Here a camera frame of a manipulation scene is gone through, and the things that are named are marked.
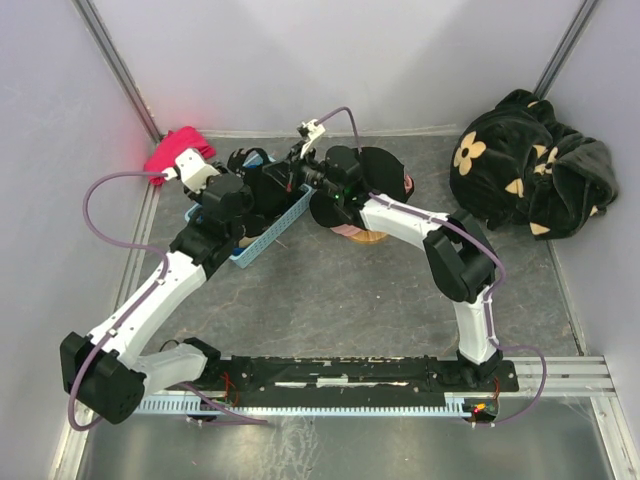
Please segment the blue perforated plastic basket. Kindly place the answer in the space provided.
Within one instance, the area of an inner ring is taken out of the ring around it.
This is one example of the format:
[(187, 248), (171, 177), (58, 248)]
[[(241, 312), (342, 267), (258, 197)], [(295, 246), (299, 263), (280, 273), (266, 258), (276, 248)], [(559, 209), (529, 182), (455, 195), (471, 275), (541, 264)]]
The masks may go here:
[[(274, 163), (275, 159), (261, 148), (238, 150), (234, 152), (227, 162), (227, 167), (238, 174), (246, 170), (261, 167), (264, 163)], [(258, 255), (291, 226), (308, 208), (314, 190), (303, 184), (293, 196), (293, 200), (286, 211), (273, 219), (264, 219), (253, 215), (245, 221), (246, 232), (256, 231), (254, 236), (245, 236), (233, 249), (229, 260), (241, 269), (246, 268)]]

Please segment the black baseball cap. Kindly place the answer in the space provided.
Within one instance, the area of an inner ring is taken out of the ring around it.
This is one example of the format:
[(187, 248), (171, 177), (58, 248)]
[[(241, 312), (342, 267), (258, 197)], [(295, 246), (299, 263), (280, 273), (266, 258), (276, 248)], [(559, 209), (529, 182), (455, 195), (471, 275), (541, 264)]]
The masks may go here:
[(400, 202), (413, 195), (405, 193), (404, 164), (382, 148), (332, 146), (322, 164), (330, 193), (315, 190), (309, 203), (313, 219), (322, 227), (346, 224), (362, 229), (360, 212), (371, 194), (385, 194)]

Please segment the black NY cap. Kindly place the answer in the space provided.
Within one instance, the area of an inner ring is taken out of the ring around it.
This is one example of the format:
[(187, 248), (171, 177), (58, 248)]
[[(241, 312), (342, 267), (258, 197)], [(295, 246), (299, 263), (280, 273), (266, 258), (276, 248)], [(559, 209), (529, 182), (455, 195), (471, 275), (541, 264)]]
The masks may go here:
[(229, 156), (227, 168), (243, 179), (253, 195), (253, 207), (242, 216), (246, 238), (262, 235), (303, 196), (301, 189), (287, 192), (263, 172), (271, 163), (267, 152), (259, 147), (240, 148)]

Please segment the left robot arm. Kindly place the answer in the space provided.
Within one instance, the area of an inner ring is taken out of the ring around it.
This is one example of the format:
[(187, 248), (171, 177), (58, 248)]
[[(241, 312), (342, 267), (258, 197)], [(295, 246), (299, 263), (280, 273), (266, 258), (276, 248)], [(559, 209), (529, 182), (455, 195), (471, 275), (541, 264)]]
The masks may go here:
[(75, 417), (77, 402), (99, 420), (119, 424), (160, 390), (190, 382), (209, 390), (219, 383), (220, 353), (198, 339), (142, 353), (171, 313), (230, 257), (244, 233), (241, 220), (252, 196), (243, 180), (223, 173), (203, 186), (197, 195), (203, 218), (190, 221), (167, 251), (154, 251), (161, 258), (154, 274), (101, 325), (84, 336), (72, 332), (61, 342), (68, 421), (75, 430), (84, 428)]

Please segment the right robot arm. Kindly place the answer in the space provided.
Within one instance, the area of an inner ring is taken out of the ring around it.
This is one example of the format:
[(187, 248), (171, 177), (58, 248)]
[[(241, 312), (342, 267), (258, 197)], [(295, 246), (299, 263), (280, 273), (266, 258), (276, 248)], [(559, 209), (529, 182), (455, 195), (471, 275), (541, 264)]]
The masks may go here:
[(314, 221), (345, 236), (378, 233), (415, 246), (426, 255), (432, 278), (452, 301), (459, 343), (456, 377), (481, 391), (495, 379), (503, 355), (494, 333), (491, 294), (497, 256), (470, 215), (434, 213), (408, 205), (415, 183), (404, 165), (379, 147), (333, 146), (318, 160), (304, 142), (261, 172), (272, 187), (314, 193)]

